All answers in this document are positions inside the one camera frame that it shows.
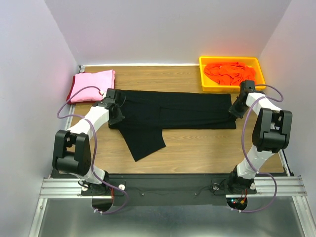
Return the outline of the black t-shirt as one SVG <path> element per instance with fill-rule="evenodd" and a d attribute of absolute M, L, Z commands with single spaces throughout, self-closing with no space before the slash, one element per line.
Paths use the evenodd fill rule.
<path fill-rule="evenodd" d="M 165 147 L 164 129 L 235 129 L 229 94 L 123 90 L 123 120 L 109 125 L 123 136 L 135 161 Z"/>

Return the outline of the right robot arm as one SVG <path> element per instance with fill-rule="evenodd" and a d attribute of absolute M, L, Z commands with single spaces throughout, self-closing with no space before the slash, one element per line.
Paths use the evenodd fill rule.
<path fill-rule="evenodd" d="M 292 112 L 274 105 L 270 97 L 256 90 L 254 81 L 245 80 L 240 84 L 239 96 L 229 108 L 229 113 L 241 119 L 244 115 L 249 118 L 251 112 L 257 115 L 252 146 L 246 153 L 243 127 L 241 146 L 244 160 L 234 168 L 227 180 L 227 187 L 232 193 L 255 189 L 254 178 L 262 165 L 268 158 L 287 148 L 290 140 Z"/>

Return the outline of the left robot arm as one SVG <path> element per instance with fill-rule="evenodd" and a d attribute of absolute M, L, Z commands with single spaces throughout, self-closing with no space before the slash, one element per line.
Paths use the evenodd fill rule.
<path fill-rule="evenodd" d="M 79 184 L 84 188 L 93 184 L 93 189 L 100 195 L 109 190 L 111 194 L 114 194 L 114 190 L 124 193 L 124 189 L 110 184 L 108 172 L 96 167 L 94 162 L 97 153 L 96 131 L 104 124 L 113 125 L 124 119 L 121 107 L 126 97 L 115 89 L 106 92 L 99 89 L 98 92 L 102 99 L 95 102 L 85 116 L 69 114 L 62 117 L 61 110 L 57 112 L 59 119 L 77 117 L 80 120 L 66 130 L 57 131 L 52 166 L 59 172 L 78 177 Z"/>

